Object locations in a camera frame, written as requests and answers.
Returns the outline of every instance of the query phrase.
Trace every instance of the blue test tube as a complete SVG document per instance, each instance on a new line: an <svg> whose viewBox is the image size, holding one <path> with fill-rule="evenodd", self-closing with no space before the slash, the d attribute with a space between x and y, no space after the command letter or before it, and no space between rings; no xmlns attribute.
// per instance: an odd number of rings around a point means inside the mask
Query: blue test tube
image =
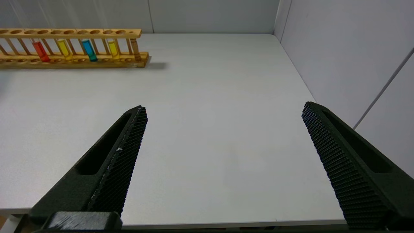
<svg viewBox="0 0 414 233"><path fill-rule="evenodd" d="M98 58L92 48L91 42L88 39L82 40L82 45L85 48L86 54L89 56L90 61L97 61Z"/></svg>

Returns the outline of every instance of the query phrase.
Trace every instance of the test tube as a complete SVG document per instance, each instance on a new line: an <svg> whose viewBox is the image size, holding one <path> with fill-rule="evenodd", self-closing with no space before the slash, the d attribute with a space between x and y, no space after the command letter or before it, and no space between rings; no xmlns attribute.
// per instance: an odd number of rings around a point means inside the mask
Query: test tube
<svg viewBox="0 0 414 233"><path fill-rule="evenodd" d="M62 51L62 55L67 61L73 61L73 56L67 48L66 41L64 39L58 41L58 46Z"/></svg>
<svg viewBox="0 0 414 233"><path fill-rule="evenodd" d="M137 39L131 39L131 45L132 45L132 49L134 50L135 60L140 61L141 60L141 55L140 55L140 51L138 50Z"/></svg>
<svg viewBox="0 0 414 233"><path fill-rule="evenodd" d="M112 59L119 60L121 57L119 55L118 48L116 47L115 41L113 41L113 40L108 41L108 46L109 46L109 50L111 51L111 54L112 54Z"/></svg>
<svg viewBox="0 0 414 233"><path fill-rule="evenodd" d="M51 60L48 54L46 53L45 49L43 48L43 45L40 41L33 40L31 44L33 45L34 49L37 52L37 55L39 55L40 60L42 62L49 62Z"/></svg>
<svg viewBox="0 0 414 233"><path fill-rule="evenodd" d="M82 40L82 45L85 48L86 54L89 56L89 60L97 61L98 58L96 57L94 49L92 48L91 42L88 39L84 39Z"/></svg>

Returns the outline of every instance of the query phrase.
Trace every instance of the yellow test tube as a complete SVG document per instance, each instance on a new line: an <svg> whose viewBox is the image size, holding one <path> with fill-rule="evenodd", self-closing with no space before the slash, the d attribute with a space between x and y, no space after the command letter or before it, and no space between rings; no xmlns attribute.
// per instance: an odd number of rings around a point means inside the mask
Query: yellow test tube
<svg viewBox="0 0 414 233"><path fill-rule="evenodd" d="M109 50L111 51L111 54L112 54L112 59L119 60L121 57L119 55L118 48L116 47L115 41L108 41L108 45L109 45Z"/></svg>
<svg viewBox="0 0 414 233"><path fill-rule="evenodd" d="M58 46L60 50L62 51L62 55L65 57L67 61L73 61L73 55L70 53L70 51L67 48L66 41L65 40L59 40Z"/></svg>

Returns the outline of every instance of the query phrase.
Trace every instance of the table surface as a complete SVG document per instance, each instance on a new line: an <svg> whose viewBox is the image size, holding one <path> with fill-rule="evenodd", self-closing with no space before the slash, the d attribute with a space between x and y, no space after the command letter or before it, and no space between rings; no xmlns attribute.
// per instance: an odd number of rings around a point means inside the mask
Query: table surface
<svg viewBox="0 0 414 233"><path fill-rule="evenodd" d="M0 213L26 213L126 110L147 108L124 227L345 223L265 34L144 34L145 69L0 71Z"/></svg>

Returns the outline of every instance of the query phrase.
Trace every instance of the red liquid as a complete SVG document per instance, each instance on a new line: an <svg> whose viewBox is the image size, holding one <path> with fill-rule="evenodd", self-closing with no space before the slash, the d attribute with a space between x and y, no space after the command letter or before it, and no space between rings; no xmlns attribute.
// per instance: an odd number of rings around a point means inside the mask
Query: red liquid
<svg viewBox="0 0 414 233"><path fill-rule="evenodd" d="M49 62L51 60L48 54L46 53L45 49L43 48L42 43L40 43L40 41L33 42L32 44L33 44L34 49L37 52L37 55L39 55L40 60L42 60L42 62Z"/></svg>

